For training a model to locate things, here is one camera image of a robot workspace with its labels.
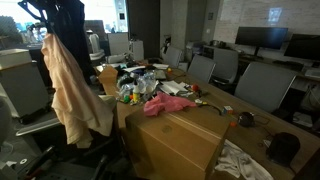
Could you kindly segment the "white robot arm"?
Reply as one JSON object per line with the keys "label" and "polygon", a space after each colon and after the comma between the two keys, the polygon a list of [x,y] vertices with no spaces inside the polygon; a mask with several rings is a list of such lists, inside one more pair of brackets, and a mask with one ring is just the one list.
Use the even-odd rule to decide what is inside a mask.
{"label": "white robot arm", "polygon": [[48,33],[58,36],[76,59],[85,80],[90,81],[95,71],[84,28],[85,5],[80,0],[21,0],[18,5],[42,22]]}

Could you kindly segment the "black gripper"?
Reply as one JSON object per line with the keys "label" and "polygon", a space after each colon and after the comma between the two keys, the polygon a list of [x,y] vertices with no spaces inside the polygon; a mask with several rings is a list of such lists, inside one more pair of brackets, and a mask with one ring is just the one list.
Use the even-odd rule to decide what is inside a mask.
{"label": "black gripper", "polygon": [[48,33],[55,32],[56,0],[20,0],[18,5],[34,19],[43,23]]}

